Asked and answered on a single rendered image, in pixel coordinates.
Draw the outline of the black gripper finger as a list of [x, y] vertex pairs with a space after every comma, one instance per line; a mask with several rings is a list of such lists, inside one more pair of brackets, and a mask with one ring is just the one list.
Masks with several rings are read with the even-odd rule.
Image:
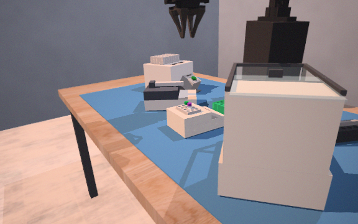
[[[187, 21], [188, 21], [188, 28], [189, 28], [191, 38], [195, 37], [196, 30], [197, 30], [198, 25], [203, 17], [204, 12], [205, 12], [205, 8], [202, 8], [202, 7], [188, 10]], [[193, 26], [193, 16], [194, 15], [196, 15], [196, 18], [195, 18], [195, 23]]]
[[[178, 29], [180, 37], [182, 39], [184, 39], [185, 31], [186, 31], [186, 20], [187, 20], [187, 15], [188, 15], [188, 8], [181, 7], [181, 8], [175, 8], [175, 9], [169, 9], [169, 13]], [[180, 25], [178, 15], [180, 15], [181, 25]]]

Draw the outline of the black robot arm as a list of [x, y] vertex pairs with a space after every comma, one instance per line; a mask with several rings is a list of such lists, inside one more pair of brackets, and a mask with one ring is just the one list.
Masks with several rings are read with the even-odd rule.
[[257, 21], [293, 22], [297, 17], [290, 17], [289, 0], [270, 0], [266, 7], [265, 17], [258, 17]]

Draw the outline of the blue bench mat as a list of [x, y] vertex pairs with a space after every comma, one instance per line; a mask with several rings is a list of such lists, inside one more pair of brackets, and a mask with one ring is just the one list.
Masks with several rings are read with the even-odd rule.
[[184, 138], [167, 111], [145, 111], [145, 83], [80, 95], [222, 224], [358, 224], [358, 141], [335, 144], [324, 210], [218, 195], [224, 126]]

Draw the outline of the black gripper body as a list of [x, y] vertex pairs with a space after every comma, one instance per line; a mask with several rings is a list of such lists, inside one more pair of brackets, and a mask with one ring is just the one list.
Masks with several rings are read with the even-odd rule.
[[169, 7], [169, 9], [186, 7], [188, 10], [196, 9], [196, 8], [205, 8], [205, 6], [200, 5], [200, 3], [209, 3], [209, 0], [164, 0], [164, 4], [175, 4], [173, 7]]

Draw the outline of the green tube rack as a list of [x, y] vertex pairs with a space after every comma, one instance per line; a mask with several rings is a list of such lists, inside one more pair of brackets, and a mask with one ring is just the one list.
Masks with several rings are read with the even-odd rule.
[[213, 102], [213, 110], [224, 114], [224, 100]]

